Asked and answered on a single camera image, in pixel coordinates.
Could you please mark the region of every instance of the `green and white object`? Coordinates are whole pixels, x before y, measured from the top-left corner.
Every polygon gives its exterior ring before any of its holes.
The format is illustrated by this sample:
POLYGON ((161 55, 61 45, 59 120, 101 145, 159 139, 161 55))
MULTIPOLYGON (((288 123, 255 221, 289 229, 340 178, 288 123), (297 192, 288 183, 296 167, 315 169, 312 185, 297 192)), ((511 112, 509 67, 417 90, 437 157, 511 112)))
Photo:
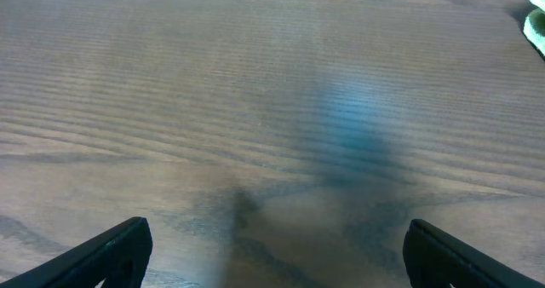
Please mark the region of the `green and white object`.
POLYGON ((545 55, 545 0, 530 0, 538 9, 526 16, 524 34, 545 55))

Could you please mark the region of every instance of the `dark wood tabletop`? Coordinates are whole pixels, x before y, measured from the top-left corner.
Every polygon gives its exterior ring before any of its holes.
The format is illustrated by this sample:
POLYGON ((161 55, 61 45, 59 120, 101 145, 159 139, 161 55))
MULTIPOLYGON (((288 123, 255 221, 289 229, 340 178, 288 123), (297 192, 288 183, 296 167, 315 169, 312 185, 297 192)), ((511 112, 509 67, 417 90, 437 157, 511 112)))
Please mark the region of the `dark wood tabletop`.
POLYGON ((409 287, 423 218, 545 282, 527 0, 0 0, 0 279, 132 216, 149 287, 409 287))

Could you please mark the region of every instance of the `wooden surface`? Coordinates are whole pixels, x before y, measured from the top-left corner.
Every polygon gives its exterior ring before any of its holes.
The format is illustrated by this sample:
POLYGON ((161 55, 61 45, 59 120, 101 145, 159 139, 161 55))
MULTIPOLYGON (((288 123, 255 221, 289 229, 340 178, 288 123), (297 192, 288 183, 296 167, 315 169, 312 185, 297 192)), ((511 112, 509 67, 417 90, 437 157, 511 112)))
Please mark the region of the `wooden surface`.
POLYGON ((420 217, 545 282, 545 65, 435 1, 0 0, 0 277, 145 216, 145 286, 408 287, 420 217))

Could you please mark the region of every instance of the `green fabric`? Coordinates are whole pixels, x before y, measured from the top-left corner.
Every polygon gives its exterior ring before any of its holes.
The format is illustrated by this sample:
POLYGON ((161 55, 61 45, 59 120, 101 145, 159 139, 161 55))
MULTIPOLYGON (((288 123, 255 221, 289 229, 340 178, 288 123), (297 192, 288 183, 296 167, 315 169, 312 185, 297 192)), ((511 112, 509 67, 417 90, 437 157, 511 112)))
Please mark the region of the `green fabric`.
POLYGON ((523 32, 530 42, 545 55, 545 0, 530 0, 539 9, 530 12, 526 17, 523 32))

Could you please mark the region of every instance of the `black plastic part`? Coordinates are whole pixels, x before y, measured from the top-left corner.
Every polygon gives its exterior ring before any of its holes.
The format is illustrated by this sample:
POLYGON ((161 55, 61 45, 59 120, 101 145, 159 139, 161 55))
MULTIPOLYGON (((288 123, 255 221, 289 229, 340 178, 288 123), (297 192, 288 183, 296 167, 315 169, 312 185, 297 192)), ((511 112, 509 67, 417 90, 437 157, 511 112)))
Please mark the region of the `black plastic part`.
POLYGON ((410 223, 403 258, 413 288, 545 288, 420 219, 410 223))
POLYGON ((140 287, 152 254, 147 220, 133 217, 0 288, 140 287))

